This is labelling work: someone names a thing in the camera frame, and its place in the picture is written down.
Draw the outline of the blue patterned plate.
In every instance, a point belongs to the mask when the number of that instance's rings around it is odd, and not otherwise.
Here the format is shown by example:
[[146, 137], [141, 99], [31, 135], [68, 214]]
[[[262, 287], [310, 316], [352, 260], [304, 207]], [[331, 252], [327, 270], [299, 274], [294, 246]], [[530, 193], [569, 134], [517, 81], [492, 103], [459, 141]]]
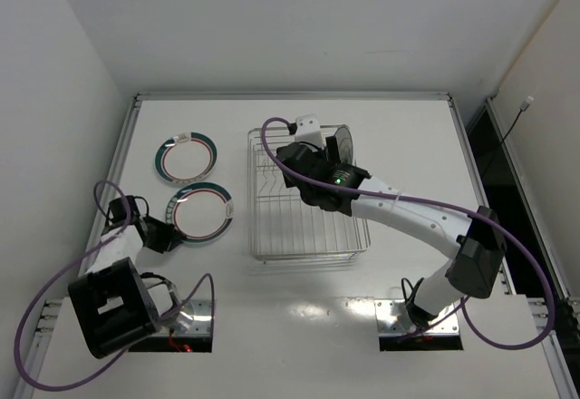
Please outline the blue patterned plate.
[[338, 153], [338, 157], [340, 159], [340, 162], [349, 164], [347, 161], [346, 152], [345, 152], [345, 148], [344, 148], [346, 127], [347, 127], [346, 125], [340, 126], [336, 130], [334, 137], [336, 139], [336, 148], [337, 148], [337, 153]]

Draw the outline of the white plate teal rim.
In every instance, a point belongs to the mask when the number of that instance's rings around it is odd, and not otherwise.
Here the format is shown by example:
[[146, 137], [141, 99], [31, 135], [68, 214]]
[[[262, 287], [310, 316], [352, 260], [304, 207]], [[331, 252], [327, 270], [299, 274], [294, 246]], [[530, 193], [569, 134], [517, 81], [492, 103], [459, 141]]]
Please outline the white plate teal rim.
[[353, 164], [354, 161], [353, 136], [349, 127], [346, 127], [344, 148], [348, 163]]

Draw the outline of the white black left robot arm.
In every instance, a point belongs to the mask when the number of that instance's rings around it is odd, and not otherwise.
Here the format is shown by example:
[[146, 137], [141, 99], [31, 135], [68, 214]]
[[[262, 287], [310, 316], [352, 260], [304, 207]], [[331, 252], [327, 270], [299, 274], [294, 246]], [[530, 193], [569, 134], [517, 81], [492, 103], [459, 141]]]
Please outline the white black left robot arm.
[[102, 247], [84, 275], [68, 285], [69, 297], [92, 356], [101, 359], [158, 333], [177, 317], [176, 286], [154, 272], [139, 272], [137, 257], [167, 254], [184, 235], [140, 211], [141, 196], [109, 203]]

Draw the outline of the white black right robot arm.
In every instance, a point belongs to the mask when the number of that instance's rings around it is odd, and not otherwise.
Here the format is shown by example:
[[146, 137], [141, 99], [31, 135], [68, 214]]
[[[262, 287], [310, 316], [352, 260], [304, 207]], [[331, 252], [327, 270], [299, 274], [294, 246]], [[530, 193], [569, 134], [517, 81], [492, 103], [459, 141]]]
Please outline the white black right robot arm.
[[490, 297], [506, 252], [505, 238], [494, 227], [498, 216], [493, 210], [479, 207], [473, 219], [462, 212], [405, 201], [368, 171], [331, 161], [302, 142], [278, 148], [275, 156], [286, 167], [286, 187], [297, 188], [305, 204], [380, 223], [447, 258], [441, 268], [420, 279], [406, 299], [408, 317], [416, 327], [427, 327], [463, 297]]

